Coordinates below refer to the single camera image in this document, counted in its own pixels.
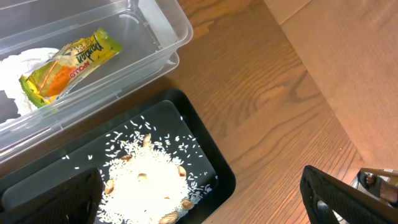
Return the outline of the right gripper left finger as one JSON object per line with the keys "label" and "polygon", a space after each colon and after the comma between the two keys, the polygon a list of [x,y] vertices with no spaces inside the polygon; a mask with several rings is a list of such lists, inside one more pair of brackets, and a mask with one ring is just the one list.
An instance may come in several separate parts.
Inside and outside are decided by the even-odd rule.
{"label": "right gripper left finger", "polygon": [[94,223],[103,192],[97,168],[90,168],[1,214],[1,223]]}

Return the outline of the yellow snack wrapper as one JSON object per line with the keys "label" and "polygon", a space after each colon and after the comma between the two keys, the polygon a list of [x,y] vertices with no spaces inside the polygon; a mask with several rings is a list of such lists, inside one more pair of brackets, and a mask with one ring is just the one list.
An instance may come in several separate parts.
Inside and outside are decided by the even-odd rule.
{"label": "yellow snack wrapper", "polygon": [[121,44],[103,29],[64,46],[19,83],[29,101],[40,108],[63,98],[82,79],[120,53]]}

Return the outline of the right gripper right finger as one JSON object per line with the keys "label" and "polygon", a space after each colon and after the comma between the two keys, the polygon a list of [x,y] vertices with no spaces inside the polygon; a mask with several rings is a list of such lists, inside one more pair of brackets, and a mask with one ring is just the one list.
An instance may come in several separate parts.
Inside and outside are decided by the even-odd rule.
{"label": "right gripper right finger", "polygon": [[329,174],[305,166],[300,181],[303,204],[311,223],[397,223],[397,209],[377,201]]}

